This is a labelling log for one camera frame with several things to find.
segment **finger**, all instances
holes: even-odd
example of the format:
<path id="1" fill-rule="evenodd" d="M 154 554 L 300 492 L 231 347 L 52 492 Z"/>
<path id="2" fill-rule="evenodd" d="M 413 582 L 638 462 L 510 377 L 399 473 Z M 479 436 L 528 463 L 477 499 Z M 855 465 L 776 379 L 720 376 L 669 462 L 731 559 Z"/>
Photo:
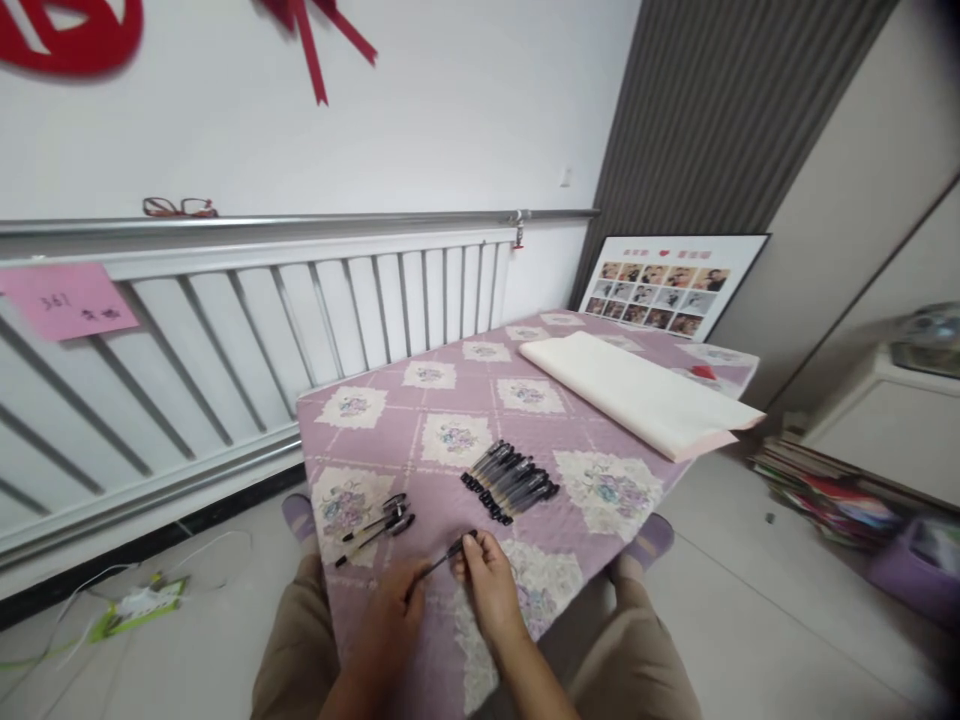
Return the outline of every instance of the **finger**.
<path id="1" fill-rule="evenodd" d="M 492 533 L 481 530 L 477 534 L 477 541 L 483 548 L 483 561 L 491 572 L 510 567 L 510 559 L 504 554 L 503 548 Z"/>
<path id="2" fill-rule="evenodd" d="M 427 604 L 427 580 L 420 580 L 413 588 L 410 602 L 407 603 L 407 626 L 416 631 L 423 620 L 423 609 Z"/>
<path id="3" fill-rule="evenodd" d="M 457 555 L 450 562 L 450 572 L 453 573 L 453 576 L 457 579 L 457 582 L 466 582 L 467 580 L 467 563 L 463 559 L 463 554 Z"/>
<path id="4" fill-rule="evenodd" d="M 483 548 L 483 557 L 487 562 L 499 558 L 507 559 L 507 556 L 503 554 L 503 548 L 500 547 L 500 543 L 497 542 L 493 533 L 481 530 L 477 533 L 477 542 Z"/>
<path id="5" fill-rule="evenodd" d="M 475 583 L 483 582 L 489 571 L 483 561 L 483 550 L 470 535 L 463 536 L 463 559 L 470 571 L 470 579 Z"/>
<path id="6" fill-rule="evenodd" d="M 391 598 L 403 600 L 414 580 L 428 567 L 430 567 L 430 561 L 422 558 L 403 560 L 390 566 L 390 569 L 384 573 L 380 586 Z"/>

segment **purple tablecloth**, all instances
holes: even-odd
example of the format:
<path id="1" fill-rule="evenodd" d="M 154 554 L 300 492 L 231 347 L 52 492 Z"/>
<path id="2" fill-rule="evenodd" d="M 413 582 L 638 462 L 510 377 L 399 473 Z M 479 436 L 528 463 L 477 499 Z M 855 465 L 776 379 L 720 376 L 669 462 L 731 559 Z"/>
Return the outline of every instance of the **purple tablecloth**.
<path id="1" fill-rule="evenodd" d="M 739 397 L 757 358 L 567 311 L 543 313 L 303 396 L 297 404 L 334 630 L 349 655 L 376 578 L 395 559 L 436 558 L 470 528 L 494 533 L 513 564 L 534 638 L 636 534 L 690 463 L 672 463 L 518 352 L 578 330 Z M 690 373 L 709 365 L 717 380 Z M 637 403 L 643 403 L 638 397 Z M 510 527 L 460 482 L 497 438 L 533 455 L 561 486 Z M 335 568 L 340 538 L 406 492 L 417 519 Z M 498 682 L 462 588 L 433 573 L 420 645 L 394 713 L 453 718 Z"/>

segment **foot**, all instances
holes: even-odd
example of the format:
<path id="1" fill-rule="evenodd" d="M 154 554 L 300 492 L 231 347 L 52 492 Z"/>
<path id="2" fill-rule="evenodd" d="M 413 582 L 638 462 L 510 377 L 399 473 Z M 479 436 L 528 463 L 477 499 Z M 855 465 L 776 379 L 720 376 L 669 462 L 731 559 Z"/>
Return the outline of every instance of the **foot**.
<path id="1" fill-rule="evenodd" d="M 283 519 L 287 521 L 290 532 L 300 543 L 300 551 L 306 555 L 319 555 L 320 544 L 317 540 L 317 525 L 313 519 L 313 505 L 306 495 L 290 495 L 280 505 Z"/>
<path id="2" fill-rule="evenodd" d="M 654 513 L 640 528 L 640 532 L 609 565 L 611 580 L 618 578 L 643 582 L 643 574 L 657 558 L 673 547 L 673 526 L 663 515 Z"/>

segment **hand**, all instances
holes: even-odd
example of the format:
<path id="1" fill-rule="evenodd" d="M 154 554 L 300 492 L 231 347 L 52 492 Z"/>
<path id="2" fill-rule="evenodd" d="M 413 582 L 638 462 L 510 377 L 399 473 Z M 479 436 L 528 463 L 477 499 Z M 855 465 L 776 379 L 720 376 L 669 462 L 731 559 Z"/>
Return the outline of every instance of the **hand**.
<path id="1" fill-rule="evenodd" d="M 405 598 L 428 567 L 429 560 L 392 565 L 370 598 L 344 674 L 362 681 L 371 692 L 391 692 L 403 675 L 420 634 L 426 580 L 416 583 L 409 603 Z"/>
<path id="2" fill-rule="evenodd" d="M 476 540 L 464 535 L 453 574 L 460 582 L 470 583 L 477 624 L 494 655 L 502 656 L 515 643 L 530 640 L 510 561 L 493 535 L 483 530 Z"/>

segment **purple basket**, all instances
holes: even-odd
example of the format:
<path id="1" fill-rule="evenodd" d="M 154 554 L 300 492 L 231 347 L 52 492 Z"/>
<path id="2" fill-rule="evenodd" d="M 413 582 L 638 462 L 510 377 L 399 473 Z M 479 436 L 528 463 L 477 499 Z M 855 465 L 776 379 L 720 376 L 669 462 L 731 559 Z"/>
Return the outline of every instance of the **purple basket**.
<path id="1" fill-rule="evenodd" d="M 867 579 L 917 612 L 948 627 L 960 612 L 960 578 L 943 572 L 910 549 L 921 518 L 914 519 L 870 565 Z"/>

